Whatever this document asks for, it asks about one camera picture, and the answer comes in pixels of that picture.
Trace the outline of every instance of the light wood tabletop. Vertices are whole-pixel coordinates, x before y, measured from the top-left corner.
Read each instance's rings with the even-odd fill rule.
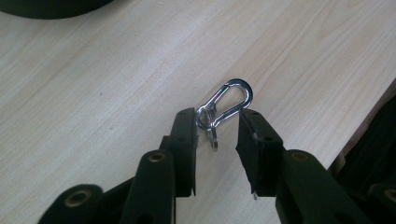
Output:
[[[396,1],[116,0],[71,19],[0,13],[0,223],[37,223],[78,184],[134,176],[176,113],[227,80],[287,149],[328,167],[396,78]],[[222,108],[240,100],[238,91]],[[235,151],[238,117],[200,132],[177,223],[277,223]]]

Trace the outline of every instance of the metal clip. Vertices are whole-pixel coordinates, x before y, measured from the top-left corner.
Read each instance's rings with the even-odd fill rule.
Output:
[[[216,103],[224,96],[228,89],[231,87],[240,88],[245,94],[245,100],[238,105],[233,106],[231,109],[223,112],[220,116],[216,117],[217,109]],[[238,113],[241,109],[246,108],[250,105],[253,100],[253,91],[246,81],[235,78],[225,83],[210,99],[209,101],[201,105],[197,109],[196,125],[207,131],[207,135],[210,140],[210,144],[214,151],[218,149],[218,137],[216,134],[216,127],[224,120],[228,119],[232,115]],[[205,122],[202,121],[202,113],[204,113]]]

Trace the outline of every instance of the black plastic part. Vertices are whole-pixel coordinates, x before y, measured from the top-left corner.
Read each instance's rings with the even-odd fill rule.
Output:
[[[303,217],[296,202],[293,200],[285,180],[279,178],[276,193],[276,211],[282,224],[303,223]]]
[[[285,148],[282,139],[259,112],[250,109],[239,112],[236,151],[245,167],[251,192],[274,197]]]
[[[378,184],[370,189],[363,211],[376,223],[395,223],[396,184]]]
[[[119,223],[122,211],[131,189],[133,178],[121,183],[103,194],[103,200],[98,210],[96,223]]]
[[[284,152],[280,172],[288,187],[282,189],[280,185],[279,194],[287,195],[288,191],[292,198],[283,198],[278,203],[294,200],[301,213],[301,223],[372,223],[311,154],[301,150]],[[279,211],[279,215],[289,213]]]
[[[146,153],[137,168],[120,224],[175,223],[175,169],[171,152]]]
[[[0,0],[0,11],[32,19],[63,19],[93,11],[111,1]]]
[[[368,130],[346,156],[338,182],[361,198],[373,184],[396,184],[396,97],[375,115]]]
[[[165,136],[160,149],[168,149],[175,160],[177,197],[195,195],[195,162],[198,146],[195,109],[188,108],[177,113],[170,136]]]
[[[95,185],[78,185],[62,193],[38,222],[39,224],[95,223],[102,190]]]

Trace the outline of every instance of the wood grain surface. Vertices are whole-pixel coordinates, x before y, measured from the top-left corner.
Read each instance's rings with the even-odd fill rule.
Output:
[[[109,190],[227,80],[286,148],[328,167],[396,78],[396,2],[115,0],[71,19],[0,13],[0,223],[37,223],[64,190]],[[222,108],[237,102],[238,92]],[[238,118],[197,148],[197,196],[177,223],[277,223],[254,201]]]

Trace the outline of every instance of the screw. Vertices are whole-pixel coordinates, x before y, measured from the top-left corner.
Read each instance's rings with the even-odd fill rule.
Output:
[[[82,189],[69,195],[64,200],[64,205],[67,207],[78,207],[91,198],[92,194],[90,191]]]
[[[165,155],[163,155],[161,152],[155,152],[148,157],[148,160],[152,162],[159,162],[163,161],[164,159]]]
[[[396,189],[386,189],[384,194],[388,199],[396,203]]]
[[[294,158],[295,161],[308,161],[309,157],[302,152],[293,152],[291,153],[291,157]]]

